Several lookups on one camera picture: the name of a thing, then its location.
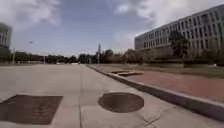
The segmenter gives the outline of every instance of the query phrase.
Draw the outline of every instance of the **curb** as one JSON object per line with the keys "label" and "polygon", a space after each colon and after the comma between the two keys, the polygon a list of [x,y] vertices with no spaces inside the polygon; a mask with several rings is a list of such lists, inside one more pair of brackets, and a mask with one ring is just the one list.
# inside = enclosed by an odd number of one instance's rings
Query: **curb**
{"label": "curb", "polygon": [[224,122],[224,104],[222,103],[214,102],[214,101],[210,101],[210,100],[206,100],[206,99],[198,98],[194,96],[189,96],[186,94],[170,91],[167,89],[159,88],[159,87],[144,84],[144,83],[135,82],[133,80],[128,80],[124,77],[120,77],[118,75],[101,72],[90,66],[87,66],[87,67],[89,67],[90,69],[100,74],[103,74],[114,80],[124,83],[130,87],[133,87],[141,92],[151,94],[162,100],[179,105],[183,108],[189,109],[198,114],[215,119],[217,121]]}

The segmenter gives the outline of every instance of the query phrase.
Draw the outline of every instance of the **grass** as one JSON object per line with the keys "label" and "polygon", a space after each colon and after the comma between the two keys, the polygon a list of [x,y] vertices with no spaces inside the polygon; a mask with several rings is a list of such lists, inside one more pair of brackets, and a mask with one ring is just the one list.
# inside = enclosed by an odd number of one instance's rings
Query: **grass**
{"label": "grass", "polygon": [[142,70],[142,71],[157,71],[166,72],[173,74],[184,74],[184,75],[196,75],[209,78],[224,78],[224,68],[174,68],[174,67],[151,67],[143,65],[126,65],[126,64],[106,64],[103,66],[121,68],[122,70]]}

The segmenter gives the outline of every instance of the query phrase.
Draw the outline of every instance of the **office building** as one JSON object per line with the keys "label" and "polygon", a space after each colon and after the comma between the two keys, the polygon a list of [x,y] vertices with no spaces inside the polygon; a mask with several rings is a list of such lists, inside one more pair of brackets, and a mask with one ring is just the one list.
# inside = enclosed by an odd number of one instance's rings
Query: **office building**
{"label": "office building", "polygon": [[9,49],[11,44],[12,28],[0,23],[0,48]]}
{"label": "office building", "polygon": [[224,5],[195,13],[135,38],[135,50],[148,51],[154,58],[172,56],[169,35],[180,32],[188,41],[188,56],[201,56],[203,51],[220,52],[224,45]]}

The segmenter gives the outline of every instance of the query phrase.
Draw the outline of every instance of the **sky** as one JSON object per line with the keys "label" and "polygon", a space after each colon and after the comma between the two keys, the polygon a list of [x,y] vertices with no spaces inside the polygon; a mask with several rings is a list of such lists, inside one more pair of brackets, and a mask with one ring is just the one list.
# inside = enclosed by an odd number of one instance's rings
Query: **sky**
{"label": "sky", "polygon": [[78,55],[124,52],[134,37],[224,4],[224,0],[0,0],[0,22],[13,27],[11,49]]}

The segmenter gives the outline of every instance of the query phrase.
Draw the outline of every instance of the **concrete slab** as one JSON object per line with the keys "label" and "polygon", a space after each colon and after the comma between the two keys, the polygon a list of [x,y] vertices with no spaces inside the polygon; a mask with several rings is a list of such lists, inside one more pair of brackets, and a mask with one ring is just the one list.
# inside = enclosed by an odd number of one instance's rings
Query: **concrete slab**
{"label": "concrete slab", "polygon": [[134,113],[113,113],[100,106],[83,106],[83,128],[138,128],[147,123]]}
{"label": "concrete slab", "polygon": [[[188,128],[224,127],[223,123],[139,92],[83,65],[0,67],[0,81],[0,102],[16,94],[63,96],[51,125],[0,121],[1,128],[174,128],[184,123]],[[125,114],[107,111],[98,105],[98,99],[108,92],[134,93],[143,97],[145,106]]]}
{"label": "concrete slab", "polygon": [[223,128],[224,124],[182,108],[173,109],[152,123],[156,128]]}

